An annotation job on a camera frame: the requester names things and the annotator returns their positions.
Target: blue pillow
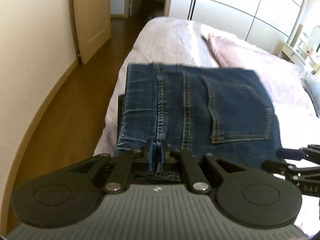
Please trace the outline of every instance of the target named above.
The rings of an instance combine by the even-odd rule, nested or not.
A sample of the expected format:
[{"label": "blue pillow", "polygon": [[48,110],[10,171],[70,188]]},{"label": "blue pillow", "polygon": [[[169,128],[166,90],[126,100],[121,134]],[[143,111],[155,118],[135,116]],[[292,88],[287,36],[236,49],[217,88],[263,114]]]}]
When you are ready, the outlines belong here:
[{"label": "blue pillow", "polygon": [[316,115],[320,117],[320,81],[312,74],[308,74],[302,81],[304,83],[304,89],[311,98]]}]

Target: brown floor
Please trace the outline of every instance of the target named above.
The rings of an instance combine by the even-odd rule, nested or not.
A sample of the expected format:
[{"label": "brown floor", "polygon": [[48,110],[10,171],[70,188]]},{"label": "brown floor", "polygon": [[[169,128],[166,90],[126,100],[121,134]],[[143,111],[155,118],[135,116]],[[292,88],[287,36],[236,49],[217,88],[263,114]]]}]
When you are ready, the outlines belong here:
[{"label": "brown floor", "polygon": [[[70,74],[32,135],[14,187],[93,155],[119,69],[146,22],[161,14],[159,8],[141,12],[127,19],[112,19],[111,39],[86,65]],[[8,232],[17,224],[10,210]]]}]

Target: denim fabric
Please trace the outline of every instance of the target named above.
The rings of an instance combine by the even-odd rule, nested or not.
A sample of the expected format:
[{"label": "denim fabric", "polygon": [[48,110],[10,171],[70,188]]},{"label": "denim fabric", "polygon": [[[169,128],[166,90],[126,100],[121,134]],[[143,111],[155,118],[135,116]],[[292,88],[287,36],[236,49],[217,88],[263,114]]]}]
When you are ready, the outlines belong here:
[{"label": "denim fabric", "polygon": [[279,123],[254,71],[129,65],[117,152],[148,139],[260,168],[278,160]]}]

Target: pink blanket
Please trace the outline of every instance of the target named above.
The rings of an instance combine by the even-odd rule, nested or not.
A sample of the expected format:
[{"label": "pink blanket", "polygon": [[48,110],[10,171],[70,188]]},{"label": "pink blanket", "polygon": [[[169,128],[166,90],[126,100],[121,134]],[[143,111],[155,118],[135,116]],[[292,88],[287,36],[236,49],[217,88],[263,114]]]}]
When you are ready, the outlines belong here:
[{"label": "pink blanket", "polygon": [[220,67],[240,67],[254,70],[266,88],[272,102],[314,108],[309,95],[304,91],[295,65],[273,56],[238,38],[229,39],[207,34],[204,37],[213,58]]}]

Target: white wardrobe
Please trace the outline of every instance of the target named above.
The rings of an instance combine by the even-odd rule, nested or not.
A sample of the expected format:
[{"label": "white wardrobe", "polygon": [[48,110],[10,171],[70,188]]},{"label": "white wardrobe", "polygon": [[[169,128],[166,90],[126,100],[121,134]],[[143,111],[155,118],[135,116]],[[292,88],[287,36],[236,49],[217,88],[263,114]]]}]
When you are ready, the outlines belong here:
[{"label": "white wardrobe", "polygon": [[278,55],[297,20],[303,0],[172,0],[170,17],[227,31]]}]

